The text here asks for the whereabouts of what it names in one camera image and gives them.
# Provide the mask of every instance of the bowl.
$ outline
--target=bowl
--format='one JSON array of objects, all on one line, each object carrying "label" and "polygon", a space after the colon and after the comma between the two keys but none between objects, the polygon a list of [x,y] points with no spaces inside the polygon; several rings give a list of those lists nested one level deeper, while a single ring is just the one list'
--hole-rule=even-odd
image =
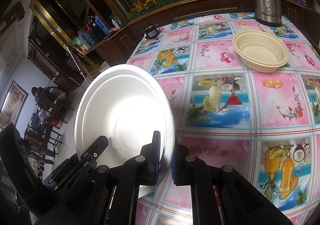
[{"label": "bowl", "polygon": [[[161,134],[158,183],[166,175],[173,153],[175,128],[170,104],[158,81],[147,71],[129,64],[113,66],[90,84],[81,99],[75,125],[76,152],[80,157],[101,135],[108,147],[97,166],[124,164]],[[139,197],[154,186],[140,186]]]},{"label": "bowl", "polygon": [[261,31],[239,32],[234,36],[232,44],[242,61],[258,72],[274,72],[286,64],[289,58],[280,39]]}]

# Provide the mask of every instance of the beige plastic container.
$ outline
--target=beige plastic container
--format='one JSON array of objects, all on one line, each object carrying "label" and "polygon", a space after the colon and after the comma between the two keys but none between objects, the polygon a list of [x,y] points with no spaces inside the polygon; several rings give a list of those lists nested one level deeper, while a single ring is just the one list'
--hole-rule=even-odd
[{"label": "beige plastic container", "polygon": [[233,48],[248,67],[263,73],[276,71],[289,58],[280,39],[261,31],[238,33],[233,38]]}]

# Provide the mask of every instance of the colorful patterned tablecloth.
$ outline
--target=colorful patterned tablecloth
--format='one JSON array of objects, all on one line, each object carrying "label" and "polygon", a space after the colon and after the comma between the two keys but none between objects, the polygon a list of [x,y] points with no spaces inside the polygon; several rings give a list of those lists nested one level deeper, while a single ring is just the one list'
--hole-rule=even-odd
[{"label": "colorful patterned tablecloth", "polygon": [[[163,87],[179,143],[209,165],[233,166],[302,225],[320,201],[320,57],[288,18],[282,21],[270,28],[253,13],[183,20],[143,39],[127,63]],[[270,74],[247,68],[232,47],[244,30],[282,39],[287,64]],[[176,187],[169,171],[139,199],[136,224],[192,224],[190,187]]]}]

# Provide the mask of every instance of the tiled floor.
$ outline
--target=tiled floor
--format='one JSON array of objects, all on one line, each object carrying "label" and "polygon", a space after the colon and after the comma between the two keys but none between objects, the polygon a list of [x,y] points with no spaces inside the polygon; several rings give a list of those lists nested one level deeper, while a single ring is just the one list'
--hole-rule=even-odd
[{"label": "tiled floor", "polygon": [[[60,129],[55,129],[58,133],[62,134],[61,141],[63,144],[58,144],[57,153],[58,155],[53,158],[46,156],[47,159],[52,159],[54,164],[44,164],[44,172],[42,179],[44,180],[59,164],[62,163],[66,158],[69,158],[76,152],[74,132],[76,123],[76,114],[79,107],[81,98],[88,87],[87,83],[83,83],[81,87],[77,88],[75,91],[71,92],[67,100],[71,102],[71,107],[74,109],[68,124],[62,124]],[[52,145],[48,145],[48,149],[53,150]]]}]

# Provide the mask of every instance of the picture frame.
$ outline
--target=picture frame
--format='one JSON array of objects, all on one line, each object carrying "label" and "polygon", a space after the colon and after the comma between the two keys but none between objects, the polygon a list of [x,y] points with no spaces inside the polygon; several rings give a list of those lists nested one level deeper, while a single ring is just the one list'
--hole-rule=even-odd
[{"label": "picture frame", "polygon": [[14,80],[12,81],[0,110],[0,127],[4,129],[11,122],[17,124],[22,107],[28,97],[28,93]]}]

